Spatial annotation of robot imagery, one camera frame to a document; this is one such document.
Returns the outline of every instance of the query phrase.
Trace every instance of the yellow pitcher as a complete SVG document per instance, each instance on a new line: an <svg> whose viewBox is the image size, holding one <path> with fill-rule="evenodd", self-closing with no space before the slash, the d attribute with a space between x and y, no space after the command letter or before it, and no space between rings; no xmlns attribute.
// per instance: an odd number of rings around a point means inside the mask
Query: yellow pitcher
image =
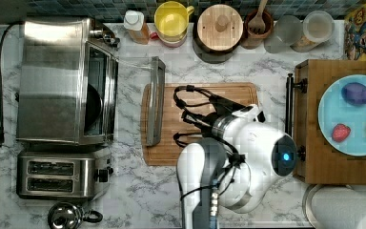
<svg viewBox="0 0 366 229"><path fill-rule="evenodd" d="M174 1L160 5L154 17L158 36L169 42L183 39L189 26L189 16L193 12L194 7L185 8Z"/></svg>

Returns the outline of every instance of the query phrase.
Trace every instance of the wooden spoon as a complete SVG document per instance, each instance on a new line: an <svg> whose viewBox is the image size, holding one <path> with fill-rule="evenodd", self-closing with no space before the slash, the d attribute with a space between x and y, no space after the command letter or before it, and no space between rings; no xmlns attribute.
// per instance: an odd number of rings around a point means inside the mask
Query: wooden spoon
<svg viewBox="0 0 366 229"><path fill-rule="evenodd" d="M267 0L261 0L257 15L248 23L249 30L255 34L262 34L266 30L266 24L262 18L266 4Z"/></svg>

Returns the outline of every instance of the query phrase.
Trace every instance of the blue light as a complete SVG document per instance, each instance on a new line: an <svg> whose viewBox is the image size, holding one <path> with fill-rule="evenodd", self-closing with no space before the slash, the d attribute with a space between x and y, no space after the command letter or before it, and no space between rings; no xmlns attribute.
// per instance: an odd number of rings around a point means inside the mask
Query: blue light
<svg viewBox="0 0 366 229"><path fill-rule="evenodd" d="M284 154L283 159L284 160L290 160L290 156L288 154Z"/></svg>

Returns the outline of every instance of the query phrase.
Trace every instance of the wooden tray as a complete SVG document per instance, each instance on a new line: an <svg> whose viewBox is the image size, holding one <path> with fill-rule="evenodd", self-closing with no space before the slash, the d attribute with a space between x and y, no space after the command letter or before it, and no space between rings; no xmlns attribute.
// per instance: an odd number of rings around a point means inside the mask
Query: wooden tray
<svg viewBox="0 0 366 229"><path fill-rule="evenodd" d="M366 156L349 156L335 149L323 136L317 120L321 97L338 79L366 74L366 61L307 60L295 67L295 83L308 80L308 91L295 90L294 134L305 161L298 161L294 176L310 184L366 185Z"/></svg>
<svg viewBox="0 0 366 229"><path fill-rule="evenodd" d="M173 140L176 133L199 132L194 125L183 122L181 119L182 110L176 107L173 100L174 89L187 84L166 84L164 93L164 105L162 116L161 140L152 147L146 146L147 109L149 100L149 85L145 88L142 97L141 107L141 142L145 162L148 165L175 166L180 152L183 148L178 147ZM221 84L193 84L210 90L214 94L226 97L242 105L258 104L256 88L252 83L221 83ZM199 93L179 92L179 97L188 104L197 104L208 101L208 98ZM213 105L190 108L190 111L202 115L214 112ZM181 140L194 142L195 137L181 137Z"/></svg>

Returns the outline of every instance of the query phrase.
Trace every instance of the blue plate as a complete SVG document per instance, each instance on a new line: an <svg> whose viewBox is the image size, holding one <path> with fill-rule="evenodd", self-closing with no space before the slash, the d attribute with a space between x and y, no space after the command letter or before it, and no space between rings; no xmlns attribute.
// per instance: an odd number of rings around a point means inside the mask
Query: blue plate
<svg viewBox="0 0 366 229"><path fill-rule="evenodd" d="M366 156L366 104L354 106L341 96L341 89L353 82L366 86L366 75L343 77L326 90L319 103L319 127L326 140L340 152L350 156ZM332 140L332 130L338 123L343 123L352 130L340 143Z"/></svg>

